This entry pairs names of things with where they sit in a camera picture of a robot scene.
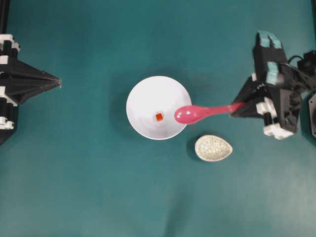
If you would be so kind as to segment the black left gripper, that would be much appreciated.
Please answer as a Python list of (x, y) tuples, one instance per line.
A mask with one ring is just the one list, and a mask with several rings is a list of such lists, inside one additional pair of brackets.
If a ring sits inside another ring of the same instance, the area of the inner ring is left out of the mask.
[[(9, 59), (17, 59), (20, 46), (11, 34), (0, 35), (0, 65), (8, 66)], [(0, 72), (0, 144), (6, 142), (15, 132), (18, 122), (18, 105), (25, 103), (31, 97), (60, 87), (61, 79), (45, 71), (36, 69), (22, 61), (15, 60), (14, 74), (33, 79), (26, 85), (19, 85), (14, 90), (14, 99), (9, 97), (10, 74)]]

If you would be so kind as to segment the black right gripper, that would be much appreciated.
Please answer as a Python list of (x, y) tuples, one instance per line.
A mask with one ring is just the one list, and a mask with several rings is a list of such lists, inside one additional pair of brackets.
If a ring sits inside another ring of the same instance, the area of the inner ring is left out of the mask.
[(278, 140), (296, 134), (302, 107), (301, 93), (295, 89), (296, 82), (293, 75), (284, 73), (273, 75), (272, 83), (249, 77), (233, 101), (244, 105), (231, 117), (264, 118), (264, 134)]

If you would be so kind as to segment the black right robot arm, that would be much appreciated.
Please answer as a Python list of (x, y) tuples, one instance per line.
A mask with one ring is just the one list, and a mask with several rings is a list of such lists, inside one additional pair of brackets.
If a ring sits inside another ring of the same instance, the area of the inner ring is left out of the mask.
[(263, 132), (278, 140), (297, 133), (302, 93), (316, 88), (316, 52), (305, 53), (292, 66), (289, 62), (268, 62), (262, 76), (253, 73), (234, 103), (244, 105), (232, 112), (234, 118), (263, 119)]

